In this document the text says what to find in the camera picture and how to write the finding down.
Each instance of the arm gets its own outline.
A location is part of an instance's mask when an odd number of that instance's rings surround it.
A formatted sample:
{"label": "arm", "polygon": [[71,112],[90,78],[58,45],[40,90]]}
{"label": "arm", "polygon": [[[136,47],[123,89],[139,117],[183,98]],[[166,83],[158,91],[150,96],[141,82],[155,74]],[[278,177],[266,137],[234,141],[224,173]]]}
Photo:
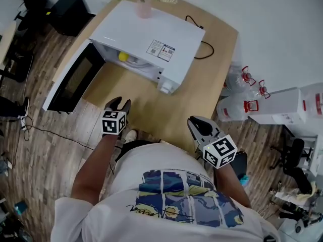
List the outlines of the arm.
{"label": "arm", "polygon": [[117,138],[117,135],[106,135],[101,139],[77,173],[72,187],[71,198],[87,201],[92,205],[99,202],[99,195]]}
{"label": "arm", "polygon": [[231,197],[243,206],[251,208],[249,198],[230,164],[219,169],[215,168],[214,178],[217,179],[217,190],[219,192]]}

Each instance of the white t-shirt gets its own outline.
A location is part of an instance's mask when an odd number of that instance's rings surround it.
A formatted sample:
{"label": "white t-shirt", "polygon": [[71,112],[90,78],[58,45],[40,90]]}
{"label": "white t-shirt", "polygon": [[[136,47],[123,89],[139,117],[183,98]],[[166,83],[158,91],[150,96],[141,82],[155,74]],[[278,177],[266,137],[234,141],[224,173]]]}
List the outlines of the white t-shirt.
{"label": "white t-shirt", "polygon": [[135,148],[115,175],[110,196],[95,206],[56,201],[52,242],[280,241],[269,222],[217,192],[204,168],[174,146]]}

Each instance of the white microwave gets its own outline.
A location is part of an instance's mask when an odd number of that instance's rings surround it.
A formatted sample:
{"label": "white microwave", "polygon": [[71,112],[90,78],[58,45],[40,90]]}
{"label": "white microwave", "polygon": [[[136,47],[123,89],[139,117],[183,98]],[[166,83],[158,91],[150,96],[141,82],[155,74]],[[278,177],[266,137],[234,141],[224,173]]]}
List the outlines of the white microwave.
{"label": "white microwave", "polygon": [[[45,110],[73,112],[105,62],[113,62],[157,83],[172,94],[183,82],[205,31],[173,15],[152,9],[139,18],[135,4],[121,1],[69,60],[43,105]],[[119,59],[120,53],[127,60]]]}

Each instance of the flower vase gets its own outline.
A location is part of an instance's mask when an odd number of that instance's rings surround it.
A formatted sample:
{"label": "flower vase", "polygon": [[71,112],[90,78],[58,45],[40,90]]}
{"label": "flower vase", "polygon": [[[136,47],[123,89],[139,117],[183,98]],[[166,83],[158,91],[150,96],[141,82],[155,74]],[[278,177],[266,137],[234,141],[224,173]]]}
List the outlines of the flower vase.
{"label": "flower vase", "polygon": [[136,13],[140,18],[151,18],[151,0],[137,0]]}

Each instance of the floor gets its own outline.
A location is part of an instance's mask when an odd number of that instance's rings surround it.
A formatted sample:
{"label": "floor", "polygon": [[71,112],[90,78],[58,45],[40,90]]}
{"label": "floor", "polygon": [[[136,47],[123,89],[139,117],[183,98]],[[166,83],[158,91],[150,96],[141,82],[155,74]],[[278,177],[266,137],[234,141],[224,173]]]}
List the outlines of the floor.
{"label": "floor", "polygon": [[[42,110],[53,75],[73,40],[73,37],[58,34],[51,26],[46,27],[45,35],[36,34],[32,43],[35,46],[35,60],[25,91],[24,83],[5,78],[0,96],[20,103],[24,95],[30,97],[29,116],[35,127],[94,148],[100,139],[100,127],[97,123],[100,110],[94,105],[82,100],[75,113],[70,115]],[[231,135],[238,148],[248,154],[250,182],[246,191],[253,209],[278,225],[276,215],[279,207],[269,204],[271,196],[268,190],[275,187],[279,180],[286,186],[293,185],[293,181],[283,175],[281,169],[268,169],[278,158],[277,152],[271,151],[270,146],[278,145],[282,127],[260,126],[253,120],[222,123],[216,113],[213,119]],[[55,199],[70,194],[75,175],[91,149],[34,128],[23,132],[20,127],[19,122],[2,122],[0,126],[5,134],[5,138],[0,140],[0,152],[7,151],[7,156],[14,164],[8,178],[0,177],[0,192],[5,195],[10,209],[13,209],[15,203],[25,200],[28,209],[20,219],[26,230],[34,241],[49,241],[55,215]],[[140,135],[144,139],[152,138],[145,133]],[[103,194],[108,193],[108,184],[112,180],[113,174],[108,170],[107,189],[102,191]]]}

